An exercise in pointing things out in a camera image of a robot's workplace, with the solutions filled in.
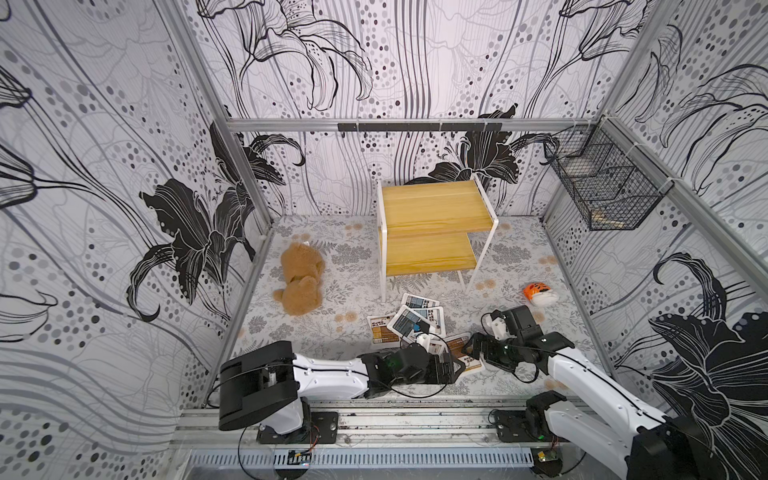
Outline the brown coffee bag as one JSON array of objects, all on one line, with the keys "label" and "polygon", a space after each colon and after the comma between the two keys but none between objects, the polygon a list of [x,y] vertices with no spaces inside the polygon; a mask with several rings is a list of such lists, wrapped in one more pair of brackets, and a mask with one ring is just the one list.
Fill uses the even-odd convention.
[{"label": "brown coffee bag", "polygon": [[445,338],[448,346],[450,347],[451,354],[456,359],[464,363],[464,374],[467,375],[479,373],[485,370],[485,365],[480,359],[474,359],[473,357],[465,355],[462,352],[463,347],[467,344],[470,338],[471,334],[469,332],[454,334]]},{"label": "brown coffee bag", "polygon": [[394,313],[367,317],[371,345],[374,349],[392,348],[400,345],[400,337],[387,328],[393,317]]}]

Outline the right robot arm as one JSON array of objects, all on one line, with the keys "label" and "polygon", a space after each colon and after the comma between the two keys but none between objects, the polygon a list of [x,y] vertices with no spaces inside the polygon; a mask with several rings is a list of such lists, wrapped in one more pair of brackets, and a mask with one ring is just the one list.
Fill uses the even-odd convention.
[{"label": "right robot arm", "polygon": [[522,363],[563,383],[591,408],[586,414],[557,392],[526,403],[534,437],[564,438],[622,479],[721,479],[704,433],[686,416],[671,417],[619,385],[559,332],[543,333],[530,309],[490,314],[491,333],[475,333],[463,354],[508,373]]}]

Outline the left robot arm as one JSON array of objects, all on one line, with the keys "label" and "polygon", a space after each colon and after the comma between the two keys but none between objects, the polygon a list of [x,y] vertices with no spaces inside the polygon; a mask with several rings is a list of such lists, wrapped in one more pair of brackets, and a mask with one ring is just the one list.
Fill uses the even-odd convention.
[{"label": "left robot arm", "polygon": [[240,355],[220,369],[221,431],[260,424],[279,435],[309,428],[310,401],[376,398],[399,385],[451,385],[466,365],[443,348],[429,352],[413,343],[351,360],[321,360],[278,341]]}]

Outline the blue coffee bag middle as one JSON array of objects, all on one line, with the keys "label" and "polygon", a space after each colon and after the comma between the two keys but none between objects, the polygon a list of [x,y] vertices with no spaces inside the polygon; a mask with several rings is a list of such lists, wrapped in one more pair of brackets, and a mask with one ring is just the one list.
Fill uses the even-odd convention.
[{"label": "blue coffee bag middle", "polygon": [[442,307],[417,309],[417,313],[424,317],[430,324],[430,331],[440,337],[446,334],[444,310]]}]

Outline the blue coffee bag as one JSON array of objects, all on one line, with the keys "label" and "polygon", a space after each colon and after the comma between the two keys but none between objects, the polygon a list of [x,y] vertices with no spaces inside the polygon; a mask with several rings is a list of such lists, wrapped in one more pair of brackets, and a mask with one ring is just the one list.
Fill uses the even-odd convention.
[{"label": "blue coffee bag", "polygon": [[438,300],[409,293],[403,294],[401,304],[414,310],[436,308],[440,306],[440,302]]},{"label": "blue coffee bag", "polygon": [[430,331],[440,337],[446,334],[444,310],[442,307],[417,309],[417,313],[424,317],[430,324]]},{"label": "blue coffee bag", "polygon": [[420,334],[428,334],[435,325],[408,306],[401,306],[386,325],[401,340],[413,342]]}]

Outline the blue coffee bag top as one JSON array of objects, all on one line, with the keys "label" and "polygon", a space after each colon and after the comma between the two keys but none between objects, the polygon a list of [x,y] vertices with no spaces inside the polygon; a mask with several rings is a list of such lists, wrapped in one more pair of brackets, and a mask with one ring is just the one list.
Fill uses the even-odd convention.
[{"label": "blue coffee bag top", "polygon": [[413,342],[420,334],[428,334],[435,325],[408,306],[401,306],[386,325],[401,340]]}]

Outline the blue coffee bag back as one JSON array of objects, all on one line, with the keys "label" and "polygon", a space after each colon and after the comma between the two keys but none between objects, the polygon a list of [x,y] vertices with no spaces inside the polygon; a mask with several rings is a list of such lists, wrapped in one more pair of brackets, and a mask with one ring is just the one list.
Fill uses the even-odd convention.
[{"label": "blue coffee bag back", "polygon": [[438,300],[409,293],[403,294],[401,304],[414,310],[436,308],[440,306],[440,302]]}]

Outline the white wooden two-tier shelf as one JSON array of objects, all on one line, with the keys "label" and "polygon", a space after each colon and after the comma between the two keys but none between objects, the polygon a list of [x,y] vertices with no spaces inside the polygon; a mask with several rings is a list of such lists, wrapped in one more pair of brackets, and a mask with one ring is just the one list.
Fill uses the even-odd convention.
[{"label": "white wooden two-tier shelf", "polygon": [[475,281],[499,225],[478,175],[467,180],[376,185],[380,298],[387,279],[455,271],[465,290]]}]

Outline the orange white toy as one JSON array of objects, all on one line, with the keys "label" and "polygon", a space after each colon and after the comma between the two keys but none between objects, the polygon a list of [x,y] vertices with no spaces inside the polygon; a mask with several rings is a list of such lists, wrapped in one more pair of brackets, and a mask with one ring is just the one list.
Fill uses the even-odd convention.
[{"label": "orange white toy", "polygon": [[547,284],[534,282],[523,288],[523,295],[536,307],[547,307],[559,301],[559,295]]}]

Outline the brown teddy bear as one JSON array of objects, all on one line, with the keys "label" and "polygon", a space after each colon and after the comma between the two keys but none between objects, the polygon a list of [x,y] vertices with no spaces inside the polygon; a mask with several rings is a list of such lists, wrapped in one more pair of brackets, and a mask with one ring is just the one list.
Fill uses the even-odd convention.
[{"label": "brown teddy bear", "polygon": [[304,243],[293,242],[281,255],[285,288],[274,298],[290,316],[305,315],[322,304],[322,275],[325,262],[321,254]]}]

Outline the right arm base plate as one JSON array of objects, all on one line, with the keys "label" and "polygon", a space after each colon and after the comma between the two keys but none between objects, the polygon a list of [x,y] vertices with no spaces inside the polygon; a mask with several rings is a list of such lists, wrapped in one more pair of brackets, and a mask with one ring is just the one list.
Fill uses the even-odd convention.
[{"label": "right arm base plate", "polygon": [[529,410],[497,410],[488,414],[489,423],[504,443],[543,442],[557,446],[568,442],[550,431],[543,414]]}]

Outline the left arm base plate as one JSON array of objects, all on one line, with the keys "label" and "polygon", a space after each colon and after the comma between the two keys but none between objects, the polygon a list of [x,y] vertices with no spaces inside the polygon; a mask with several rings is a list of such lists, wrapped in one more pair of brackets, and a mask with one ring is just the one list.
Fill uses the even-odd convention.
[{"label": "left arm base plate", "polygon": [[338,425],[337,411],[310,412],[305,415],[304,423],[298,430],[277,434],[271,427],[264,427],[259,431],[257,441],[265,445],[335,444]]}]

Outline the black wall bar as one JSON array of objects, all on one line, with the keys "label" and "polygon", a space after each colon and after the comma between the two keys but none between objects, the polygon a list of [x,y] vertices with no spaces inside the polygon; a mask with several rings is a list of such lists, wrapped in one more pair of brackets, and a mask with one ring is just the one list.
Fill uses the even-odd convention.
[{"label": "black wall bar", "polygon": [[339,122],[339,132],[496,132],[501,131],[501,122]]}]

